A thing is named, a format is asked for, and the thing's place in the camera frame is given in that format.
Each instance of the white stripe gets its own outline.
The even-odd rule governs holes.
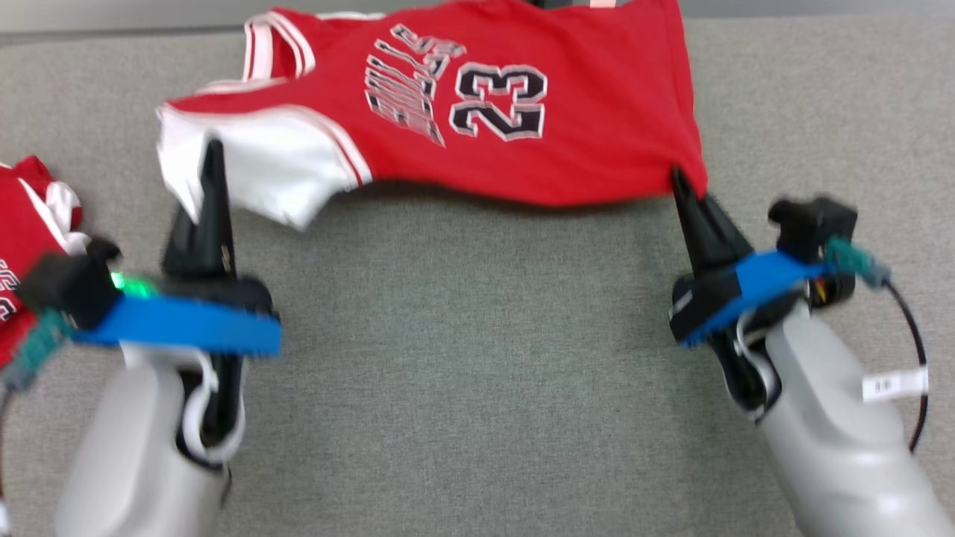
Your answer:
[[[365,162],[365,158],[362,157],[361,151],[358,150],[358,146],[355,145],[355,142],[351,139],[351,136],[349,136],[349,133],[347,133],[345,129],[342,128],[341,125],[333,121],[328,116],[324,116],[322,114],[319,114],[318,112],[309,110],[307,108],[301,108],[301,107],[296,107],[296,108],[299,108],[302,113],[314,114],[315,118],[321,121],[322,124],[329,129],[332,135],[335,136],[335,139],[338,141],[339,147],[341,147],[342,150],[345,151],[345,154],[348,156],[349,160],[351,161],[351,164],[354,165],[355,171],[358,172],[358,176],[361,178],[361,182],[363,184],[371,183],[371,170],[368,168],[368,163]]]
[[[270,78],[274,55],[271,25],[262,15],[245,23],[245,69],[243,80]]]
[[[194,96],[199,95],[208,95],[208,94],[241,94],[247,92],[254,92],[256,90],[261,90],[269,86],[277,86],[279,84],[284,84],[288,82],[287,78],[264,78],[264,79],[252,79],[247,81],[242,80],[218,80],[216,82],[211,82],[206,84],[204,88],[198,90]]]
[[[295,56],[295,77],[298,78],[302,75],[304,66],[302,65],[302,49],[298,46],[294,39],[292,39],[291,34],[288,33],[288,30],[282,26],[282,23],[278,19],[274,18],[275,13],[269,12],[266,13],[265,17],[267,18],[267,24],[270,28],[274,29],[279,33],[279,36],[286,42],[288,47],[292,50],[292,54]]]
[[[252,19],[245,21],[245,64],[242,68],[242,80],[249,80],[252,77],[251,63],[254,46],[252,41]]]
[[[56,224],[56,218],[50,212],[50,208],[43,204],[43,200],[36,195],[36,192],[33,192],[33,189],[30,188],[26,181],[22,179],[18,181],[20,181],[23,189],[27,191],[27,196],[33,204],[33,210],[36,211],[36,215],[39,216],[43,224],[47,226],[50,235],[56,240],[56,243],[63,248],[63,251],[70,255],[76,255],[77,253],[86,251],[86,245],[89,244],[90,238],[82,233],[64,234],[60,231],[59,226]]]
[[[302,35],[302,32],[298,29],[297,26],[292,24],[281,13],[275,11],[270,11],[269,15],[274,19],[275,23],[278,25],[276,31],[282,33],[283,30],[287,32],[287,39],[298,43],[299,50],[301,51],[301,63],[298,64],[299,69],[296,70],[296,77],[311,73],[315,69],[315,52],[311,49],[311,45],[308,44],[308,40],[305,39],[305,36]]]
[[[378,20],[385,18],[385,13],[362,13],[359,11],[334,11],[331,13],[316,13],[316,17],[321,20],[347,19],[347,20]]]
[[[348,176],[349,181],[351,181],[351,184],[354,184],[355,187],[357,187],[359,182],[358,182],[358,178],[355,177],[355,169],[351,166],[351,164],[348,162],[347,158],[345,157],[345,153],[342,151],[341,144],[335,143],[334,150],[335,150],[335,157],[338,159],[339,162],[341,162],[341,167],[342,167],[342,170],[345,172],[345,175]]]
[[[79,207],[79,197],[66,183],[54,181],[47,185],[46,205],[56,219],[60,231],[69,233],[73,223],[73,209]]]

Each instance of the red cloth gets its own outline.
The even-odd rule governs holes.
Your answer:
[[[706,191],[676,0],[459,0],[364,20],[276,9],[247,33],[244,82],[159,110],[180,197],[201,154],[185,146],[213,132],[230,176],[243,163],[237,202],[278,220],[372,180],[567,206],[667,194],[680,166]],[[298,194],[263,206],[283,188]]]
[[[10,363],[23,336],[35,325],[13,290],[48,252],[81,247],[71,233],[82,213],[73,191],[57,182],[37,157],[13,168],[0,166],[0,368]]]

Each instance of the white label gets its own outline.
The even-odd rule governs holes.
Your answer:
[[[894,371],[862,378],[862,400],[880,402],[928,393],[928,368]]]
[[[676,304],[669,309],[669,320],[673,320],[673,316],[683,310],[690,303],[690,300],[693,299],[693,291],[688,290],[687,294],[684,294],[676,301]]]

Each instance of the cable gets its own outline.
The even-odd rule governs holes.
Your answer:
[[[908,304],[905,302],[905,299],[902,298],[902,294],[892,285],[891,281],[886,281],[883,286],[889,291],[892,297],[896,299],[896,302],[899,303],[899,308],[902,309],[902,314],[905,315],[905,322],[908,323],[908,328],[912,331],[912,338],[915,340],[915,351],[919,355],[919,365],[926,367],[928,365],[928,359],[925,356],[925,346],[922,342],[922,335],[919,333],[919,326],[915,323],[915,317],[912,316],[912,311],[908,308]],[[919,420],[915,424],[915,432],[912,433],[912,440],[908,443],[908,450],[912,453],[915,453],[915,448],[919,445],[919,438],[922,437],[922,430],[925,428],[925,417],[927,415],[928,394],[922,394],[922,401],[919,404]]]

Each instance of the folded red jersey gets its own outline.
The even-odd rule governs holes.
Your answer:
[[[232,200],[300,228],[372,180],[567,206],[668,193],[680,166],[706,190],[676,0],[278,9],[247,35],[243,81],[159,108],[163,177],[194,217],[212,133]]]
[[[87,237],[73,232],[81,218],[79,199],[55,180],[37,157],[13,168],[0,165],[0,368],[35,325],[14,294],[20,279],[48,252],[78,253]]]

